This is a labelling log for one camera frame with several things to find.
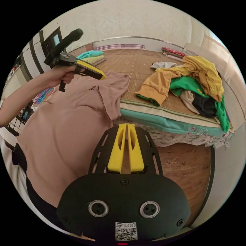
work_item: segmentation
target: screw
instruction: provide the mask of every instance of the screw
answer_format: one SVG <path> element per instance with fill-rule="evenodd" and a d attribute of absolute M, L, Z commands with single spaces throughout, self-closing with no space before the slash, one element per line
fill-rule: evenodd
<path fill-rule="evenodd" d="M 179 220 L 178 222 L 177 222 L 177 226 L 181 226 L 181 225 L 183 225 L 184 224 L 184 220 L 183 219 L 181 219 L 181 220 Z"/>
<path fill-rule="evenodd" d="M 129 180 L 126 178 L 123 178 L 120 182 L 122 185 L 128 185 L 129 184 Z"/>
<path fill-rule="evenodd" d="M 63 218 L 63 221 L 64 221 L 66 224 L 70 224 L 70 220 L 69 220 L 67 217 L 64 217 L 64 218 Z"/>

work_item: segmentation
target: qr code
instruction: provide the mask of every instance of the qr code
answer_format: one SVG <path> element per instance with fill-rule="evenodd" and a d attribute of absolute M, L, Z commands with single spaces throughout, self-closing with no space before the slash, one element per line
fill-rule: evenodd
<path fill-rule="evenodd" d="M 116 241 L 131 241 L 138 239 L 137 228 L 115 228 Z"/>

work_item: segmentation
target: green clothing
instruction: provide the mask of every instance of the green clothing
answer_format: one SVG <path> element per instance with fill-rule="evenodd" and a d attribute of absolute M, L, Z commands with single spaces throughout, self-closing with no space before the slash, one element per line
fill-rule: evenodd
<path fill-rule="evenodd" d="M 200 83 L 192 77 L 180 77 L 171 79 L 170 91 L 172 91 L 172 93 L 179 97 L 183 90 L 190 90 L 202 97 L 209 97 L 205 94 Z"/>
<path fill-rule="evenodd" d="M 180 96 L 180 94 L 183 90 L 190 90 L 190 91 L 192 91 L 192 92 L 194 92 L 200 96 L 207 97 L 207 98 L 210 97 L 209 95 L 205 95 L 205 92 L 204 92 L 202 86 L 200 85 L 200 83 L 192 77 L 180 77 L 180 78 L 171 79 L 170 91 L 172 91 L 172 93 L 174 93 L 176 96 Z M 139 94 L 137 94 L 136 96 L 138 98 L 141 98 L 141 99 L 144 99 L 147 101 L 151 101 L 152 104 L 154 104 L 157 107 L 160 106 L 152 98 L 146 98 L 146 97 L 143 97 Z M 215 101 L 214 105 L 215 105 L 215 108 L 217 110 L 216 116 L 220 122 L 222 130 L 224 132 L 228 132 L 228 130 L 230 128 L 230 123 L 229 123 L 229 120 L 227 118 L 226 111 L 225 111 L 226 108 L 225 108 L 224 95 L 222 95 L 222 101 L 221 102 Z"/>

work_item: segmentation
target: bamboo mat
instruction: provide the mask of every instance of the bamboo mat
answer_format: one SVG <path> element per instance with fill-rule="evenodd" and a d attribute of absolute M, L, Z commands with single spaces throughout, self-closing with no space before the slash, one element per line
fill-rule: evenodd
<path fill-rule="evenodd" d="M 137 98 L 134 94 L 135 91 L 140 89 L 143 82 L 154 73 L 154 69 L 150 68 L 154 62 L 174 62 L 177 65 L 182 65 L 182 62 L 171 59 L 161 52 L 140 49 L 106 50 L 104 51 L 104 56 L 107 60 L 97 65 L 100 70 L 103 72 L 114 71 L 130 76 L 128 90 L 121 97 L 122 102 L 158 108 L 177 115 L 197 118 L 218 124 L 215 119 L 208 119 L 190 111 L 183 101 L 179 97 L 174 96 L 171 92 L 168 93 L 168 97 L 161 107 L 155 107 L 151 102 Z"/>

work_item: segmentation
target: teal bed sheet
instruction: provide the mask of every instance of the teal bed sheet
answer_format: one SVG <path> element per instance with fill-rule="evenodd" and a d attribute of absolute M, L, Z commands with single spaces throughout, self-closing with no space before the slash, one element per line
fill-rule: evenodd
<path fill-rule="evenodd" d="M 120 109 L 120 113 L 123 119 L 152 126 L 165 132 L 202 136 L 209 135 L 214 137 L 222 137 L 225 135 L 224 131 L 218 127 L 198 126 L 157 115 L 135 112 L 127 109 Z"/>

